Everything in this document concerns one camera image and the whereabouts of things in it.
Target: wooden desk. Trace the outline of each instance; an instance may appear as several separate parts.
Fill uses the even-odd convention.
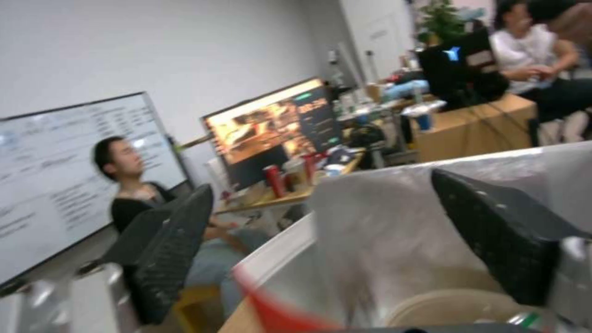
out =
[[[536,104],[506,94],[490,105],[481,104],[433,115],[433,129],[420,132],[415,121],[413,136],[422,162],[530,148],[527,121],[536,117]],[[513,118],[521,128],[509,119]]]
[[[248,299],[240,302],[239,307],[226,320],[218,333],[263,333],[259,318]]]
[[[343,174],[350,174],[355,171],[355,169],[360,164],[363,155],[363,152],[357,153],[355,158],[346,165],[345,169],[343,170]],[[311,186],[302,192],[289,193],[287,196],[277,199],[275,198],[274,192],[271,190],[271,188],[267,188],[261,199],[259,199],[257,202],[245,206],[227,206],[224,204],[215,212],[215,214],[237,213],[247,210],[260,210],[274,206],[298,204],[306,201],[306,199],[311,196],[313,191],[314,186]]]

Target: black pants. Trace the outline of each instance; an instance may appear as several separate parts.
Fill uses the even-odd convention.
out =
[[[536,103],[540,123],[563,119],[592,107],[592,79],[557,79],[549,88],[533,89],[520,96]]]

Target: whiteboard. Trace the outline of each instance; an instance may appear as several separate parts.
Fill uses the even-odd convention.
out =
[[[186,181],[145,93],[0,121],[0,283],[111,223],[117,185],[92,148],[113,135],[141,153],[144,180]]]

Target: potted plant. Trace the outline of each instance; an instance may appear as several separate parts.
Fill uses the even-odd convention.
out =
[[[417,38],[428,46],[447,42],[465,33],[464,23],[451,0],[430,0],[430,4],[421,7],[420,11],[424,17],[420,24],[422,32]]]

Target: woman's hand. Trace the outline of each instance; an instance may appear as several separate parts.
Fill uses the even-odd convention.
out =
[[[539,75],[536,66],[527,66],[510,71],[503,71],[502,74],[510,81],[528,81],[532,77]]]

